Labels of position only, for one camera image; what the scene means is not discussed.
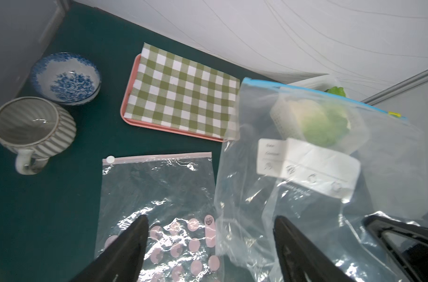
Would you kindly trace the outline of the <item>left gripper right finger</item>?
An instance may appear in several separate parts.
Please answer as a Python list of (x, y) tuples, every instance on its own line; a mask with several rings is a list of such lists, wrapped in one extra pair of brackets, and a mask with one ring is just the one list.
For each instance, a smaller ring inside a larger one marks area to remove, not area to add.
[(293, 223), (276, 216), (273, 235), (285, 282), (351, 282)]

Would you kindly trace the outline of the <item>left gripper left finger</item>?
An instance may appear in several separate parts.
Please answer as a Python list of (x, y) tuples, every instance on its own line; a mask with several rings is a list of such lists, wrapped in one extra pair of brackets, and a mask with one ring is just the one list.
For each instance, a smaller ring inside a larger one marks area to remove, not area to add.
[(141, 215), (72, 281), (136, 282), (142, 270), (148, 235), (148, 218)]

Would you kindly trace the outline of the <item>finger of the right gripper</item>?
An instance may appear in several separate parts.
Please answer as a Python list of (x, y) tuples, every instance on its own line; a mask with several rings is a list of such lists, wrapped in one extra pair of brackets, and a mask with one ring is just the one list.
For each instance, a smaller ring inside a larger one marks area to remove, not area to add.
[(428, 282), (428, 227), (378, 215), (363, 225), (410, 282)]

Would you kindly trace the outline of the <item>clear blue-zip zipper bag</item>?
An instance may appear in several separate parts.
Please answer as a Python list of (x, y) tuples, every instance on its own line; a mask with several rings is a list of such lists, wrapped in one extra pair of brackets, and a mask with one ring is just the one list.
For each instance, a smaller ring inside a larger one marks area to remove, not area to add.
[[(284, 139), (270, 117), (279, 95), (357, 110), (370, 138), (350, 155)], [(420, 129), (348, 98), (249, 78), (241, 83), (230, 123), (214, 200), (218, 255), (248, 269), (257, 282), (281, 281), (273, 226), (276, 216), (284, 216), (357, 282), (408, 280), (363, 220), (378, 215), (428, 226)]]

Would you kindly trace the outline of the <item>chinese cabbage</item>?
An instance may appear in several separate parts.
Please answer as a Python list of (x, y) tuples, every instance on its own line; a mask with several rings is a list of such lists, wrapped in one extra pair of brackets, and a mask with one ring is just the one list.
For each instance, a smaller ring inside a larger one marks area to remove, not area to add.
[(331, 147), (350, 132), (347, 110), (331, 102), (302, 99), (287, 105), (306, 141), (321, 147)]
[(346, 97), (346, 93), (343, 87), (337, 87), (334, 86), (328, 90), (325, 91), (328, 94), (332, 94), (332, 95), (337, 95), (337, 96), (341, 96), (341, 97)]

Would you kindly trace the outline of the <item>pink-dotted zipper bag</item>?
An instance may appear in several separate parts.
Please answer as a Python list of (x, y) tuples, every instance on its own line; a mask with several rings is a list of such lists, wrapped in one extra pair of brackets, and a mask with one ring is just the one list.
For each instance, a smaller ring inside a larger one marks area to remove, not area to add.
[(102, 161), (95, 255), (139, 216), (149, 232), (141, 282), (221, 282), (216, 254), (215, 180), (209, 152)]

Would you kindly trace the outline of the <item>white plastic basket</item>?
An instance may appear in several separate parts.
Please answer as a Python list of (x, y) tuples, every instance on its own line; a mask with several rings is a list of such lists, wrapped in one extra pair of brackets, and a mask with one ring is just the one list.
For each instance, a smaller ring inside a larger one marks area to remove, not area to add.
[(307, 141), (348, 155), (370, 138), (369, 129), (357, 110), (336, 102), (294, 100), (279, 95), (270, 117), (284, 139)]

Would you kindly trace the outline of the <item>grey striped mug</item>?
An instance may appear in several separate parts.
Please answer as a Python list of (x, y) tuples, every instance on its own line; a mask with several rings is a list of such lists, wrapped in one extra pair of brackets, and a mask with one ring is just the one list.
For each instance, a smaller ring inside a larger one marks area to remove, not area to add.
[(0, 144), (16, 154), (15, 169), (21, 175), (41, 172), (75, 136), (73, 117), (49, 100), (21, 97), (0, 107)]

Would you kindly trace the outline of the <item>green checkered cloth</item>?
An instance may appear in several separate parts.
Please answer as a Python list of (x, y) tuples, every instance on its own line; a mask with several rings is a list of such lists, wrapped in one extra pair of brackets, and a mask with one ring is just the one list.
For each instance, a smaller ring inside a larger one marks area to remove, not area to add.
[(232, 127), (239, 88), (234, 76), (145, 43), (121, 116), (133, 126), (221, 142)]

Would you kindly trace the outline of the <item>blue floral bowl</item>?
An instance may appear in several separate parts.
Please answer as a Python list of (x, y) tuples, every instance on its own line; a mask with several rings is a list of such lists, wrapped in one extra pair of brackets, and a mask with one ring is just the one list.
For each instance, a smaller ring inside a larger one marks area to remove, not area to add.
[(87, 58), (70, 52), (48, 55), (31, 69), (29, 81), (42, 97), (68, 106), (92, 101), (101, 89), (102, 76)]

